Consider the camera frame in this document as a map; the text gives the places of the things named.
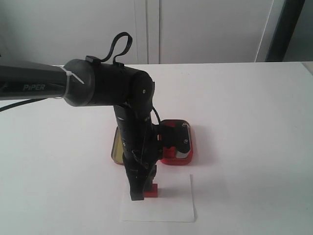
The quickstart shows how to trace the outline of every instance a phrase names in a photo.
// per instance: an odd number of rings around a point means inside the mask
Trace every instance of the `red block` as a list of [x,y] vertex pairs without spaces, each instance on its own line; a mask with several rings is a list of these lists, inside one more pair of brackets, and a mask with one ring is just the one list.
[[157,197],[157,184],[152,184],[152,190],[144,192],[144,197]]

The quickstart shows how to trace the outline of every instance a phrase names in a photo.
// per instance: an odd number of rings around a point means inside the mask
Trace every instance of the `white paper sheet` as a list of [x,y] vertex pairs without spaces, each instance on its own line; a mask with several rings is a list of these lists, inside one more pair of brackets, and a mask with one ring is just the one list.
[[132,201],[129,184],[124,187],[120,219],[122,221],[194,222],[189,174],[157,174],[158,198]]

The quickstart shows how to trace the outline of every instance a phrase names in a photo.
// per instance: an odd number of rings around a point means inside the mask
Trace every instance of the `black strap loop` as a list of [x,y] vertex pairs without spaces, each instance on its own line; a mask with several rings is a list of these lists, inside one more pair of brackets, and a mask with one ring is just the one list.
[[108,60],[111,58],[112,54],[113,54],[113,51],[114,51],[114,48],[115,48],[115,45],[116,45],[117,41],[118,41],[121,37],[124,37],[124,36],[127,36],[127,37],[128,37],[128,39],[127,39],[127,44],[126,44],[125,49],[123,50],[122,53],[120,53],[120,54],[118,54],[118,55],[116,55],[116,56],[113,57],[113,64],[120,66],[121,63],[116,62],[117,56],[125,55],[125,54],[129,51],[129,49],[131,48],[132,43],[133,43],[133,38],[132,38],[131,35],[130,35],[129,33],[127,33],[127,32],[122,32],[122,33],[119,33],[119,34],[116,35],[116,37],[115,37],[115,38],[113,39],[113,41],[112,41],[109,54],[108,54],[104,59],[100,60],[100,59],[97,58],[97,57],[88,55],[88,56],[86,56],[86,60],[89,61],[89,62],[91,62],[91,63],[93,63],[93,64],[100,64],[101,62],[106,62],[106,61],[108,61]]

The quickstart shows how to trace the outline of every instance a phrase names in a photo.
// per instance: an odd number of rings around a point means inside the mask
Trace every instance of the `wire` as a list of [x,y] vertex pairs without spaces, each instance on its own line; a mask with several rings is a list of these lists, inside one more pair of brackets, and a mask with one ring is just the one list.
[[30,104],[30,103],[33,103],[33,102],[41,101],[41,100],[44,100],[44,99],[46,99],[46,98],[43,98],[43,99],[28,99],[28,100],[24,100],[24,101],[21,101],[21,102],[14,103],[14,104],[9,104],[7,106],[1,107],[0,108],[0,112],[8,110],[8,109],[12,109],[12,108],[24,105],[24,104]]
[[156,117],[157,117],[157,121],[158,121],[158,123],[160,124],[160,123],[161,123],[160,116],[158,115],[158,113],[157,113],[156,109],[155,109],[153,106],[152,106],[152,110],[153,110],[153,112],[155,113],[155,115],[156,115]]

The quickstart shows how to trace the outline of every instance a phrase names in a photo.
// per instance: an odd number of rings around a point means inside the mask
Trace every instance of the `white table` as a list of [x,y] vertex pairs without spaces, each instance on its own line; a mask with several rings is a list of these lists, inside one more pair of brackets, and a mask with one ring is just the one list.
[[1,235],[313,234],[313,77],[301,63],[136,65],[161,118],[187,120],[195,223],[120,222],[112,107],[0,114]]

